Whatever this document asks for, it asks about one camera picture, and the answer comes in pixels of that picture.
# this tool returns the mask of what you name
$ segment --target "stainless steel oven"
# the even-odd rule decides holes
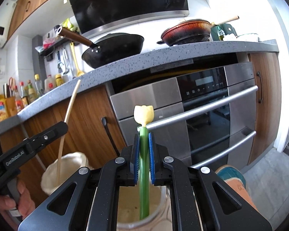
[[[144,85],[110,100],[127,145],[137,132],[135,105],[153,105],[154,120],[147,127],[171,156],[193,167],[241,169],[255,135],[257,89],[247,62]]]

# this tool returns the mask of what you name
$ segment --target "oven glass window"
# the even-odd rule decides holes
[[[221,89],[183,102],[188,111],[228,96],[228,90]],[[209,159],[229,148],[230,112],[229,104],[186,121],[190,140],[192,164]],[[227,164],[228,157],[213,162],[211,169]]]

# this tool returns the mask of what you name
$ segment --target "silver screw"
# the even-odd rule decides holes
[[[209,169],[208,167],[202,167],[202,168],[200,169],[200,171],[201,171],[202,173],[204,173],[204,174],[210,173],[210,169]]]
[[[124,163],[125,160],[124,160],[123,157],[117,157],[117,158],[115,159],[115,162],[116,162],[116,163]]]
[[[173,162],[173,158],[172,157],[165,157],[164,161],[167,163],[171,163],[171,162]]]
[[[78,173],[80,173],[81,175],[85,175],[86,173],[88,173],[88,169],[86,167],[81,167],[79,170],[78,170]]]

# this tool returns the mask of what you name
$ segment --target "countertop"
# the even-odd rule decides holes
[[[25,122],[56,103],[69,98],[78,79],[82,80],[78,92],[82,92],[115,78],[174,61],[225,53],[278,51],[276,40],[264,42],[213,41],[178,45],[134,55],[99,67],[48,92],[28,105],[16,116],[0,122],[0,134]]]

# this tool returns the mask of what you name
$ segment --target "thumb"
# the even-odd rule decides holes
[[[0,195],[0,210],[10,210],[16,207],[16,203],[8,196]]]

